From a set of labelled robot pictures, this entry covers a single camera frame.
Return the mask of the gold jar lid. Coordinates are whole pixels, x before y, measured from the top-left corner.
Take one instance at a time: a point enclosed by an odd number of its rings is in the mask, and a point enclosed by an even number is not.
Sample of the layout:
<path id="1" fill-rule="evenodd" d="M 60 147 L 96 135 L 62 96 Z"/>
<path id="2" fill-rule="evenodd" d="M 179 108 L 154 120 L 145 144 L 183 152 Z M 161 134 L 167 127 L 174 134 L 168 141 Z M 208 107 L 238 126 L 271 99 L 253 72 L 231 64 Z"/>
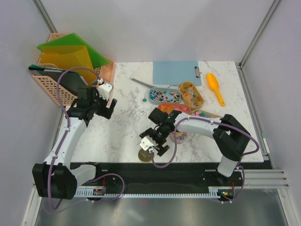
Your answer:
<path id="1" fill-rule="evenodd" d="M 153 152 L 150 152 L 148 150 L 143 150 L 140 149 L 138 152 L 138 159 L 142 162 L 142 163 L 150 163 L 152 162 L 153 159 Z"/>

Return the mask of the pink tray star candies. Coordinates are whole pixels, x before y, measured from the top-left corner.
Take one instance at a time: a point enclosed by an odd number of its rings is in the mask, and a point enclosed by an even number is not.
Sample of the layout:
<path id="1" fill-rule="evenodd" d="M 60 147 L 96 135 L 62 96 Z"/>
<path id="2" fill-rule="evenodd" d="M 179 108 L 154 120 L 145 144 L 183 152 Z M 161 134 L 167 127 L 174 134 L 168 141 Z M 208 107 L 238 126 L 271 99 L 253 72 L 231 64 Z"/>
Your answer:
<path id="1" fill-rule="evenodd" d="M 158 109 L 170 114 L 173 110 L 181 111 L 183 113 L 191 114 L 191 108 L 186 104 L 174 104 L 174 103 L 161 103 L 158 105 Z"/>

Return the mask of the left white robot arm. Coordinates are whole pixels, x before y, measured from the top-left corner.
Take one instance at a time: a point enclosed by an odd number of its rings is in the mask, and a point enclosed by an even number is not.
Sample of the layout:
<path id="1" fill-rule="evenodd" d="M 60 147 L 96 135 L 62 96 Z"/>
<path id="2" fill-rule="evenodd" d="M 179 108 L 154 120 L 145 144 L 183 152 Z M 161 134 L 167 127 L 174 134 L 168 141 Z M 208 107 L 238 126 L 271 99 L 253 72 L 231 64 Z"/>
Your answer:
<path id="1" fill-rule="evenodd" d="M 40 197 L 70 200 L 79 186 L 89 181 L 99 185 L 103 173 L 95 165 L 84 164 L 71 169 L 71 159 L 77 143 L 95 115 L 110 119 L 117 100 L 111 98 L 114 86 L 104 83 L 97 88 L 84 86 L 78 89 L 66 111 L 67 122 L 64 132 L 57 140 L 52 151 L 43 163 L 36 163 L 32 175 Z"/>

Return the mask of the beige tray colourful candies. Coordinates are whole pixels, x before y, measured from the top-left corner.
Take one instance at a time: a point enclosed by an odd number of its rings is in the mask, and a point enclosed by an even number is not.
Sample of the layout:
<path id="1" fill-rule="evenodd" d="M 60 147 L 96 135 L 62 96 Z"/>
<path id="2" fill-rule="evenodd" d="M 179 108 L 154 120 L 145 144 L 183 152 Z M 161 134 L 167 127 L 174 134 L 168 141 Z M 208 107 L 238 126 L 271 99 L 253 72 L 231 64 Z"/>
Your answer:
<path id="1" fill-rule="evenodd" d="M 196 109 L 192 112 L 193 116 L 201 116 L 201 117 L 205 117 L 205 118 L 221 118 L 221 116 L 210 113 L 210 112 L 206 112 L 204 110 L 201 109 Z"/>

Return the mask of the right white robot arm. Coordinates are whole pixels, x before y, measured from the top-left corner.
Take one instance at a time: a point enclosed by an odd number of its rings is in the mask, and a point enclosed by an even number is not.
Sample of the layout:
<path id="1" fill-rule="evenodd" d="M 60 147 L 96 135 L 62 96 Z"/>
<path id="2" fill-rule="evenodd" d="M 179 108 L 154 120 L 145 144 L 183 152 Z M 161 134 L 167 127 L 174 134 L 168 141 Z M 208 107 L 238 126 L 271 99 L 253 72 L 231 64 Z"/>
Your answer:
<path id="1" fill-rule="evenodd" d="M 222 154 L 215 179 L 223 186 L 232 180 L 233 171 L 241 161 L 249 141 L 253 139 L 230 114 L 221 118 L 205 118 L 177 110 L 166 113 L 155 108 L 148 118 L 156 127 L 140 134 L 139 146 L 150 153 L 157 150 L 159 156 L 169 149 L 169 146 L 164 144 L 172 132 L 194 133 L 213 139 Z"/>

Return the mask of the blue tray of lollipops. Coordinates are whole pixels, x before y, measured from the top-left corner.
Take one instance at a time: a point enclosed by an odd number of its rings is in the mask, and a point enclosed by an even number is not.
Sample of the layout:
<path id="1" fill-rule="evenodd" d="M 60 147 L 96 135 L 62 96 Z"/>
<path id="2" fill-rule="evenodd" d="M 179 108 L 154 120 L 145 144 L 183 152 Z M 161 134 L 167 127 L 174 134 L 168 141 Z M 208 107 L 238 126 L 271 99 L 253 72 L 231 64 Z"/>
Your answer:
<path id="1" fill-rule="evenodd" d="M 149 90 L 149 101 L 154 105 L 161 103 L 179 103 L 181 92 L 178 89 L 153 87 Z"/>

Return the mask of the clear plastic jar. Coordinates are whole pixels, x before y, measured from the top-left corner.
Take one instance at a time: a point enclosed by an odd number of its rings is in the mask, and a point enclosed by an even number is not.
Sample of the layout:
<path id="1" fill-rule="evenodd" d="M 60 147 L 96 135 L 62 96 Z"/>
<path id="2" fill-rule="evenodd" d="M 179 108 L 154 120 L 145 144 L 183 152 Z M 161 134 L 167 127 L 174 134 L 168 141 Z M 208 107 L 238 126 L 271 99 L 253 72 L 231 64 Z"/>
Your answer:
<path id="1" fill-rule="evenodd" d="M 176 139 L 174 138 L 174 132 L 171 133 L 170 138 L 174 142 L 176 140 L 177 144 L 182 144 L 187 137 L 187 132 L 176 132 Z"/>

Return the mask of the orange plastic scoop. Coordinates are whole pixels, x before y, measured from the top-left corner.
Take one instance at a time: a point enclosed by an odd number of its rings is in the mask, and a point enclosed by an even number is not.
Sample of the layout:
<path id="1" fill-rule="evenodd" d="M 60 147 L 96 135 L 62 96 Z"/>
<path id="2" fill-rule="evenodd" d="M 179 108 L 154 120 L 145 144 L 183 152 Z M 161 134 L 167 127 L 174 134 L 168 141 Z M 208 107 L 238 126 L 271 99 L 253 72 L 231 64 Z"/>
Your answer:
<path id="1" fill-rule="evenodd" d="M 219 91 L 219 83 L 218 83 L 215 75 L 212 74 L 212 73 L 207 73 L 206 74 L 206 81 L 207 81 L 207 84 L 208 84 L 208 87 L 210 88 L 210 90 L 216 94 L 216 97 L 219 101 L 219 104 L 222 107 L 224 107 L 225 102 L 224 102 L 223 97 L 222 97 L 222 95 Z"/>

